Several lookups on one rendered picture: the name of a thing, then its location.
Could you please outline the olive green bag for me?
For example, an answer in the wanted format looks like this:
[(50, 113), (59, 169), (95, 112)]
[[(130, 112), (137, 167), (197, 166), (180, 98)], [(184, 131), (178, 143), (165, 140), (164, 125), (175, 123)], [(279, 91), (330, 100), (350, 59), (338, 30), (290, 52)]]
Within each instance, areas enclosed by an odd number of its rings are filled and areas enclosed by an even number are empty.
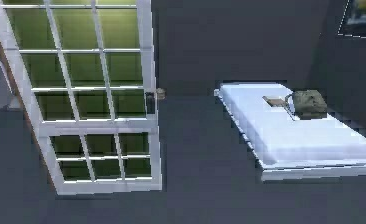
[(327, 117), (327, 104), (317, 90), (295, 91), (285, 97), (285, 108), (300, 120)]

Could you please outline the dark framed wall picture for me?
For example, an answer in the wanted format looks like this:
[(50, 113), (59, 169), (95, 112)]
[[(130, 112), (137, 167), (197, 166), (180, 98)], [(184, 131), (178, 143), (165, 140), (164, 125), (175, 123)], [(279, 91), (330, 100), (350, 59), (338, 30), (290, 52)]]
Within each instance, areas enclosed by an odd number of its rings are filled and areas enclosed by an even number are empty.
[(366, 39), (366, 0), (347, 0), (338, 35)]

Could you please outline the white glass-paned door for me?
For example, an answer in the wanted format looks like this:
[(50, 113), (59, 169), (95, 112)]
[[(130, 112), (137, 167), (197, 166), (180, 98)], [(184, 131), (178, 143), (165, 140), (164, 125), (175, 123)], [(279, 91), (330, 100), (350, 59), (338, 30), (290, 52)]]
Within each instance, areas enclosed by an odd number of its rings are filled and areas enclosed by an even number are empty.
[(162, 187), (152, 0), (0, 0), (0, 51), (60, 195)]

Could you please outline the white bed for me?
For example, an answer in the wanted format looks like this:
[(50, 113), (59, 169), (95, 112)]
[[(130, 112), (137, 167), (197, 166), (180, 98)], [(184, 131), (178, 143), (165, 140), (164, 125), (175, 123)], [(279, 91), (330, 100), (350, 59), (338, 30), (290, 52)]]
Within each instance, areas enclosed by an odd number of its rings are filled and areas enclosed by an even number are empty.
[(261, 166), (261, 179), (366, 175), (366, 137), (332, 114), (301, 120), (267, 103), (290, 93), (278, 83), (226, 83), (214, 90)]

